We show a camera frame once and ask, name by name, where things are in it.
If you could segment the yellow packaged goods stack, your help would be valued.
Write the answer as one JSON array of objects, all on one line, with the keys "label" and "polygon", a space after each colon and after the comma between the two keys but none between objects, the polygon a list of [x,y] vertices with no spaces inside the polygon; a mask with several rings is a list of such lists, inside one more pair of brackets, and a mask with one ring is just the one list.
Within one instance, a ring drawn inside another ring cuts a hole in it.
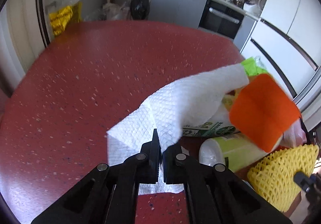
[{"label": "yellow packaged goods stack", "polygon": [[67,5],[56,12],[50,13],[49,18],[53,35],[57,37],[65,31],[69,24],[81,22],[81,11],[82,2],[78,2],[74,5]]}]

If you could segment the black plastic bag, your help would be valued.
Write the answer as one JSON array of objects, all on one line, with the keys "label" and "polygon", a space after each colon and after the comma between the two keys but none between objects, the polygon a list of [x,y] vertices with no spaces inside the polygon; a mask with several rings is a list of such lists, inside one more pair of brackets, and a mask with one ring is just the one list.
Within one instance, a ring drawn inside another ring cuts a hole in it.
[{"label": "black plastic bag", "polygon": [[146,20],[150,12],[150,0],[131,0],[129,9],[133,20]]}]

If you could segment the grey kitchen counter cabinets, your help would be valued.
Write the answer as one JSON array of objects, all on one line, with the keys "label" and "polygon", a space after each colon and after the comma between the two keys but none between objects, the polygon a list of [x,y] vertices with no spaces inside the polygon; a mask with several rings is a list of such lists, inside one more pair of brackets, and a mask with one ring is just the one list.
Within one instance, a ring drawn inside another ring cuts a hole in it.
[{"label": "grey kitchen counter cabinets", "polygon": [[[195,28],[211,34],[220,35],[199,27],[201,16],[207,0],[150,0],[150,13],[148,19],[150,21],[159,21],[180,25],[182,27]],[[244,15],[241,27],[239,28],[234,39],[225,37],[242,49],[248,41],[258,18],[247,13],[241,8],[224,0],[211,0],[223,4]]]}]

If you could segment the green white milk carton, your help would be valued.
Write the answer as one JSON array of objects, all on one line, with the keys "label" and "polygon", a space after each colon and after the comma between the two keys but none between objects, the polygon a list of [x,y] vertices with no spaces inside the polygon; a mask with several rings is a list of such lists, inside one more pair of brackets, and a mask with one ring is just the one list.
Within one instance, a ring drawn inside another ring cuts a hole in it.
[{"label": "green white milk carton", "polygon": [[184,126],[182,129],[182,136],[188,137],[217,137],[228,136],[235,133],[239,133],[239,130],[235,128],[229,122],[206,122],[201,126],[192,127]]}]

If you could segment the white refrigerator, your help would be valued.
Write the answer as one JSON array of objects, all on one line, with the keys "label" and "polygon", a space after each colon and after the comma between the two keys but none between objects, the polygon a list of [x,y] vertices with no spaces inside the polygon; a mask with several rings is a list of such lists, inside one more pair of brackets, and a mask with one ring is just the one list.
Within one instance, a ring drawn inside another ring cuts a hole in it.
[{"label": "white refrigerator", "polygon": [[267,0],[246,44],[301,111],[320,92],[320,1]]}]

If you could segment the black built-in oven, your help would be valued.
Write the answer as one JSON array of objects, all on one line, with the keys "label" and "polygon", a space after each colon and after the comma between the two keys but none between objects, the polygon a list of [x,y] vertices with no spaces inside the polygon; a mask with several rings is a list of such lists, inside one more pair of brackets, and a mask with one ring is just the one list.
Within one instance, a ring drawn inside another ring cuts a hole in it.
[{"label": "black built-in oven", "polygon": [[241,27],[244,15],[223,4],[207,0],[199,27],[234,39]]}]

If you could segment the white paper towel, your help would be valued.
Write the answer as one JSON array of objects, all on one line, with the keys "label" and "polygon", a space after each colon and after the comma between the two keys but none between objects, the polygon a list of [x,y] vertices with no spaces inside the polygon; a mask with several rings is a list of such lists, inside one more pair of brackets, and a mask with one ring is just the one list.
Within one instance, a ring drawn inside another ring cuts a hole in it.
[{"label": "white paper towel", "polygon": [[108,165],[123,163],[158,133],[160,150],[178,143],[184,126],[200,126],[219,109],[222,98],[248,85],[241,64],[176,80],[150,95],[139,108],[107,131]]}]

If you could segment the yellow foam fruit net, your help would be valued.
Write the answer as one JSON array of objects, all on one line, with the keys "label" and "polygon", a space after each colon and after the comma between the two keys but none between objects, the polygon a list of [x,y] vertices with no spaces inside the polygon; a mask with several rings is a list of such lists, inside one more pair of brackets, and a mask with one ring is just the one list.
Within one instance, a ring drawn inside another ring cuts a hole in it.
[{"label": "yellow foam fruit net", "polygon": [[279,150],[264,157],[252,167],[247,178],[254,190],[281,212],[289,210],[300,193],[294,175],[312,174],[319,153],[317,145],[303,145]]}]

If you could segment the orange yellow carton box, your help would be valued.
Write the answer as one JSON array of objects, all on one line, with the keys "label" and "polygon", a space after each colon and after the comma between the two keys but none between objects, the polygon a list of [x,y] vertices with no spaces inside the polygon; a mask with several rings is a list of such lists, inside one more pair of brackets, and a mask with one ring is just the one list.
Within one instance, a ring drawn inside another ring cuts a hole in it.
[{"label": "orange yellow carton box", "polygon": [[229,111],[230,122],[269,153],[300,111],[269,74],[259,74],[241,91]]}]

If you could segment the green plastic bottle white cap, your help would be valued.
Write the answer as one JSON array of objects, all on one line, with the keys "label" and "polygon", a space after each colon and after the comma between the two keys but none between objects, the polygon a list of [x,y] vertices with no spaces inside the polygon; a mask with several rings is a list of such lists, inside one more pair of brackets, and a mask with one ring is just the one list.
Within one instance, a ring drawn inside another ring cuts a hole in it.
[{"label": "green plastic bottle white cap", "polygon": [[232,172],[237,172],[266,155],[265,151],[239,133],[207,139],[200,147],[199,162],[208,166],[224,164]]}]

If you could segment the green plastic wrapper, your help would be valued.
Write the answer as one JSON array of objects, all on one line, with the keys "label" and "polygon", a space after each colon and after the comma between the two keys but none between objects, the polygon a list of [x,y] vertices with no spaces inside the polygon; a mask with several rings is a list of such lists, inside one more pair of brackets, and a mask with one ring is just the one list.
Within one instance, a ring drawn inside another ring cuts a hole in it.
[{"label": "green plastic wrapper", "polygon": [[245,73],[248,75],[248,77],[268,73],[266,67],[261,62],[259,57],[250,57],[248,59],[245,59],[241,62],[241,65],[245,69]]}]

